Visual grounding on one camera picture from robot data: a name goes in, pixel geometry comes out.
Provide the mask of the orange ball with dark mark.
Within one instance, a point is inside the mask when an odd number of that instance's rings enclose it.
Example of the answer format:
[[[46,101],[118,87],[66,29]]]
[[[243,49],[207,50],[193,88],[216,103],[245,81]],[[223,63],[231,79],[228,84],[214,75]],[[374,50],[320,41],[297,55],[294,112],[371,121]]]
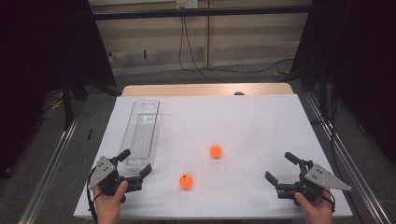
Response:
[[[189,189],[192,186],[193,178],[189,174],[183,174],[179,177],[179,185],[183,189]]]

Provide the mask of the person's left hand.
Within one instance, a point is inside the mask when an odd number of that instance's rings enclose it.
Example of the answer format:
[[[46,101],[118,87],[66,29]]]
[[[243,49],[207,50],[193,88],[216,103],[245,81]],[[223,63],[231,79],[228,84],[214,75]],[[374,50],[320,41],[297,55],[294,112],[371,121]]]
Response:
[[[98,224],[120,223],[120,201],[127,188],[128,182],[121,182],[113,196],[104,195],[97,186],[93,188]]]

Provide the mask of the person's right hand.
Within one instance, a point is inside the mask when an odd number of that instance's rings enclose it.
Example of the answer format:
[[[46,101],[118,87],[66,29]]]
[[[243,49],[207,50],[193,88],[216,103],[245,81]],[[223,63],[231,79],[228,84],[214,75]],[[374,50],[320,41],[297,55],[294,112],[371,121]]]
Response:
[[[304,209],[306,224],[332,224],[330,196],[330,190],[324,189],[321,197],[309,202],[302,193],[294,194],[296,201]]]

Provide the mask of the black horizontal bar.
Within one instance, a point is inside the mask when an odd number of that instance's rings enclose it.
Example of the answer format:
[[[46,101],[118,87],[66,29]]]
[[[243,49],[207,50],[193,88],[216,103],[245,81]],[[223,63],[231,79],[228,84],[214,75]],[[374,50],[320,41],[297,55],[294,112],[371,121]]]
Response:
[[[190,8],[190,9],[162,9],[145,11],[95,12],[92,16],[96,20],[131,20],[131,19],[159,19],[202,16],[233,16],[260,14],[294,14],[308,13],[311,6],[282,6],[282,7],[223,7],[223,8]]]

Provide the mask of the clear plastic tray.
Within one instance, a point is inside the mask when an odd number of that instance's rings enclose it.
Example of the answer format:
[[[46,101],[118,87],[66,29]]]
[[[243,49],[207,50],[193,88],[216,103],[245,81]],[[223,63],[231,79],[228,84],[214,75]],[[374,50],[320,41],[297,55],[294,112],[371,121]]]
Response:
[[[158,100],[134,102],[120,151],[129,149],[131,154],[122,162],[127,170],[138,172],[155,160],[161,109]]]

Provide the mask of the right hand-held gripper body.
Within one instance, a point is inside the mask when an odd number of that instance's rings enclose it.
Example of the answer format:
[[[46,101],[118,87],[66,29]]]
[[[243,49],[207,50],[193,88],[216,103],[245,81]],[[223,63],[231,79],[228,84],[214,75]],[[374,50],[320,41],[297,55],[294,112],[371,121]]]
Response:
[[[300,206],[294,196],[296,192],[300,192],[309,202],[313,202],[317,198],[324,198],[323,192],[328,189],[352,190],[347,183],[317,163],[301,159],[290,159],[290,162],[299,166],[299,180],[293,184],[281,184],[275,179],[279,199],[293,200],[297,206]]]

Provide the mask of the plain orange ball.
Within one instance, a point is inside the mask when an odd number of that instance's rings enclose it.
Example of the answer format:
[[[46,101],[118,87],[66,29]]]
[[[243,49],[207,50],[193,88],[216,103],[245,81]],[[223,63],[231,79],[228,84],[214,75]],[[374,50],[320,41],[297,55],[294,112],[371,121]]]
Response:
[[[222,148],[219,145],[213,145],[209,149],[209,153],[213,158],[218,159],[222,154]]]

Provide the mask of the black curtain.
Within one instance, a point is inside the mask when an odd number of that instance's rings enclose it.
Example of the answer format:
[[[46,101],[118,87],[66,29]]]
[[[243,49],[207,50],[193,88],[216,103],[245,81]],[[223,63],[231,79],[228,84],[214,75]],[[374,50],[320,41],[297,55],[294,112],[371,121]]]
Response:
[[[396,0],[312,0],[291,67],[311,90],[325,75],[396,164]]]
[[[24,150],[46,95],[115,84],[89,0],[0,0],[0,178]]]

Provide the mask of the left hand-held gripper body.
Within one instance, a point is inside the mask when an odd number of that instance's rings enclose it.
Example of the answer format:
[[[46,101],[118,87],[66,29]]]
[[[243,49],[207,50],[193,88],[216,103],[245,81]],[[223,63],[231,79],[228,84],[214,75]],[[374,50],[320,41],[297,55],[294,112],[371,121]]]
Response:
[[[87,198],[89,203],[93,203],[90,191],[95,186],[107,196],[113,196],[123,181],[128,182],[127,192],[138,191],[142,189],[144,178],[139,173],[132,177],[124,177],[119,174],[117,157],[109,159],[102,156],[96,166],[91,170],[87,184]]]

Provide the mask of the wooden table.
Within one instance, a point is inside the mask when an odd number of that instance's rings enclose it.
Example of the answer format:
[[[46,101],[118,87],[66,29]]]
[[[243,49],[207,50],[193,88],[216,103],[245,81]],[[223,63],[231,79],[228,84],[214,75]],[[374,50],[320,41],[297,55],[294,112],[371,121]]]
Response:
[[[122,96],[203,96],[203,95],[267,95],[293,94],[288,83],[221,83],[221,84],[172,84],[130,85]]]

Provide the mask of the white board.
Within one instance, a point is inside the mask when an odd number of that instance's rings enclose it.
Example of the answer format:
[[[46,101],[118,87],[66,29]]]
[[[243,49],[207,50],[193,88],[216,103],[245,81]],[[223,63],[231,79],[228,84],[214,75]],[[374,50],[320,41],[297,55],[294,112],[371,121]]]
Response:
[[[298,180],[290,152],[330,166],[295,94],[173,96],[158,100],[161,127],[152,172],[121,207],[124,219],[300,218],[264,177]],[[222,148],[218,159],[209,149]],[[189,174],[183,189],[179,177]]]

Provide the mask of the metal floor rail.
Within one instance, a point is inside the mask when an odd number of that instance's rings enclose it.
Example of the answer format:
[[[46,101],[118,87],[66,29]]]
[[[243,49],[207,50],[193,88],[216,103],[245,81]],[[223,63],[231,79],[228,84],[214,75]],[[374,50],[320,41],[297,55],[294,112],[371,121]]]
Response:
[[[43,202],[49,192],[51,182],[56,175],[59,164],[78,126],[79,117],[75,116],[69,126],[63,131],[61,139],[54,150],[45,173],[41,177],[33,196],[24,209],[18,224],[35,224]]]
[[[318,119],[318,123],[331,142],[332,153],[336,154],[339,158],[339,161],[344,165],[346,172],[355,186],[356,191],[361,196],[375,223],[391,224],[391,219],[386,213],[385,208],[382,206],[374,191],[363,177],[356,163],[351,158],[347,148],[345,147],[339,135],[336,133],[334,125],[330,121],[326,120],[322,115],[322,112],[319,110],[317,98],[313,94],[308,94],[306,99],[310,104],[310,107],[312,108],[316,118]]]

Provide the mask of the black metal stand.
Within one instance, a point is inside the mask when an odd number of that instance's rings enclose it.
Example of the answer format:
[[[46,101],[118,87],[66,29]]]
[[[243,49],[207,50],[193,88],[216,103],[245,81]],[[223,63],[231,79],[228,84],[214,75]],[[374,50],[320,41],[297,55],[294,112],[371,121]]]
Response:
[[[82,81],[77,77],[63,76],[62,94],[64,103],[64,130],[67,130],[74,120],[71,103],[71,95],[79,101],[85,101],[88,98]]]

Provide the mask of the white wall socket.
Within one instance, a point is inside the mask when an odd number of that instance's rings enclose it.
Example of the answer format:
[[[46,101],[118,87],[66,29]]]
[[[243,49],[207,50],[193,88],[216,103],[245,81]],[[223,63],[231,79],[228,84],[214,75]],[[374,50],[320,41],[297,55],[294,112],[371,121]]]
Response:
[[[176,0],[177,8],[198,8],[198,0]]]

